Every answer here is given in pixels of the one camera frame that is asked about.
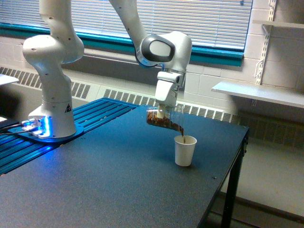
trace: paper cup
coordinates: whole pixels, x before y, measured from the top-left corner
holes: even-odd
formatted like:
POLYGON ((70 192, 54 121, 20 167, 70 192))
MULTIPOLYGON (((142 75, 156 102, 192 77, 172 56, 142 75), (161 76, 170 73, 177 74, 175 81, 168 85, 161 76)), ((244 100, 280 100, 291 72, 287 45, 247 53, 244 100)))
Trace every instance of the paper cup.
POLYGON ((181 135, 176 136, 175 140, 175 163, 179 166, 190 166, 195 145, 196 138, 185 135, 186 143, 184 143, 181 135))

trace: black cable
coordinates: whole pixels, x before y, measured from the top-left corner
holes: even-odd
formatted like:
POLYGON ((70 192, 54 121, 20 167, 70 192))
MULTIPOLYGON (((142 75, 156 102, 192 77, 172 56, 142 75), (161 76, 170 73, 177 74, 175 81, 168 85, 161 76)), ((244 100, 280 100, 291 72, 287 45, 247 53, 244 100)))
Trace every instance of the black cable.
POLYGON ((0 128, 0 132, 9 130, 9 129, 15 128, 15 127, 21 127, 21 126, 22 126, 22 124, 18 123, 18 124, 14 124, 14 125, 11 125, 11 126, 3 127, 3 128, 0 128))
POLYGON ((26 132, 33 132, 33 131, 36 131, 37 129, 35 130, 28 130, 28 131, 22 131, 22 132, 13 132, 13 133, 1 133, 0 135, 12 135, 12 134, 21 134, 21 133, 26 133, 26 132))

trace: table leg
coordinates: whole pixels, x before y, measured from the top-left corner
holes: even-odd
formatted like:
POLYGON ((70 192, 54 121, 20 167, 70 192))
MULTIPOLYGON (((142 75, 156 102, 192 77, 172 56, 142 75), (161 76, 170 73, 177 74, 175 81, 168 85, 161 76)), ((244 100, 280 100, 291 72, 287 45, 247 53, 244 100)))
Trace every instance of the table leg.
POLYGON ((232 212, 233 212, 233 207, 234 207, 234 201, 235 201, 236 195, 237 195, 238 180, 239 180, 239 175, 241 172, 241 166, 242 166, 242 161, 243 161, 243 157, 244 157, 244 153, 245 153, 246 143, 247 143, 247 141, 244 140, 242 147, 240 148, 240 153, 238 154, 237 160, 235 161, 235 163, 230 171, 223 218, 222 218, 222 223, 221 223, 222 228, 230 227, 232 212))

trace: teal window sill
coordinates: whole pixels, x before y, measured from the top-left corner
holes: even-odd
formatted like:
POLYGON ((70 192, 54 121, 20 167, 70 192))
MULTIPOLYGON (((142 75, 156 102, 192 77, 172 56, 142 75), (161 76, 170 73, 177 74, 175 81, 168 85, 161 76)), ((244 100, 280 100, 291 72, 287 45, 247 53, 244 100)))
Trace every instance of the teal window sill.
MULTIPOLYGON (((35 35, 49 33, 50 31, 47 28, 0 23, 0 36, 29 38, 35 35)), ((82 39, 86 46, 134 53, 134 46, 129 38, 95 35, 82 32, 77 32, 77 35, 82 39)), ((240 67, 242 65, 243 57, 244 52, 242 51, 193 47, 191 61, 240 67)))

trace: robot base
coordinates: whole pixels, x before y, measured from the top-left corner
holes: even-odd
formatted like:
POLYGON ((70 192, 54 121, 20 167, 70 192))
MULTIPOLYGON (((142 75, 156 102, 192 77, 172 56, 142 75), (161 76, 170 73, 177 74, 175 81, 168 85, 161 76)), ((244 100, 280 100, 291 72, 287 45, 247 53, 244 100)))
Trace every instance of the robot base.
MULTIPOLYGON (((34 135, 32 135, 31 133, 20 133, 20 134, 16 134, 19 135, 20 137, 26 138, 28 140, 32 140, 38 143, 46 143, 46 144, 65 144, 69 141, 72 141, 75 138, 78 138, 79 136, 84 134, 84 127, 80 126, 78 124, 75 124, 76 127, 76 133, 68 136, 68 137, 64 137, 64 138, 51 138, 51 139, 40 139, 34 135)), ((16 127, 16 128, 12 128, 9 130, 10 133, 15 133, 15 132, 22 132, 23 129, 21 127, 16 127)))

